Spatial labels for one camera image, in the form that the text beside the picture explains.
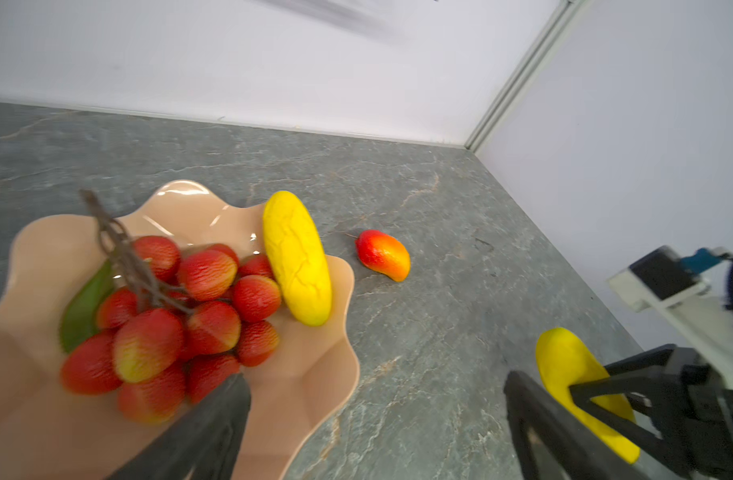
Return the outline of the red lychee bunch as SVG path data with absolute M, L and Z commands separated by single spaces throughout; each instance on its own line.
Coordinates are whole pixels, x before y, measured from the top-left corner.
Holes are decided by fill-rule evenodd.
M 184 253 L 166 236 L 132 237 L 96 194 L 82 198 L 106 260 L 60 320 L 66 391 L 115 393 L 123 416 L 160 424 L 274 355 L 282 292 L 264 254 L 240 258 L 222 243 Z

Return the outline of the red mango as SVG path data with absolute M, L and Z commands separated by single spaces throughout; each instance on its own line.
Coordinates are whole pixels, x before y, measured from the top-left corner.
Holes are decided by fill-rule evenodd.
M 356 238 L 358 259 L 366 268 L 386 275 L 394 282 L 406 280 L 410 255 L 404 245 L 379 230 L 362 231 Z

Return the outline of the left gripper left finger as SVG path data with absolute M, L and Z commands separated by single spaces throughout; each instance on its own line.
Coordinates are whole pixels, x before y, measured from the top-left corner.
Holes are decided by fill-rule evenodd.
M 246 378 L 228 377 L 110 478 L 230 479 L 250 407 Z

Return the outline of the yellow fruit front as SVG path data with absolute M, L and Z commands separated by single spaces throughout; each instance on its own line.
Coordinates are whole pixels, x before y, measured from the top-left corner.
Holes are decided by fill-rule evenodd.
M 628 464 L 640 458 L 638 446 L 572 400 L 570 386 L 610 378 L 579 337 L 563 327 L 543 332 L 536 343 L 535 360 L 543 387 L 560 405 Z

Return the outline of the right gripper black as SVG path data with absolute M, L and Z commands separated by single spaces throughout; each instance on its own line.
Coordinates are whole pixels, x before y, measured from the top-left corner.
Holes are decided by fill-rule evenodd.
M 575 405 L 625 438 L 652 438 L 595 402 L 622 395 L 659 431 L 660 463 L 684 478 L 733 479 L 733 390 L 695 350 L 666 344 L 610 364 L 607 372 L 602 380 L 570 386 Z

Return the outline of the yellow fruit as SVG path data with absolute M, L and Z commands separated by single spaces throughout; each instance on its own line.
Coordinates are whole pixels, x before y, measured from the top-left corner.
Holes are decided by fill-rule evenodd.
M 264 248 L 296 320 L 322 326 L 332 312 L 332 280 L 316 224 L 298 196 L 278 191 L 262 214 Z
M 536 343 L 535 360 L 543 387 L 560 405 L 628 464 L 640 458 L 638 446 L 572 400 L 570 386 L 610 378 L 579 337 L 563 327 L 543 332 Z

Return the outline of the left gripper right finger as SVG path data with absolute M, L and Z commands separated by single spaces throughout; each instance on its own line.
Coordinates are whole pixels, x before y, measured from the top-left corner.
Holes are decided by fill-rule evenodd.
M 531 377 L 512 371 L 503 393 L 525 479 L 643 479 Z

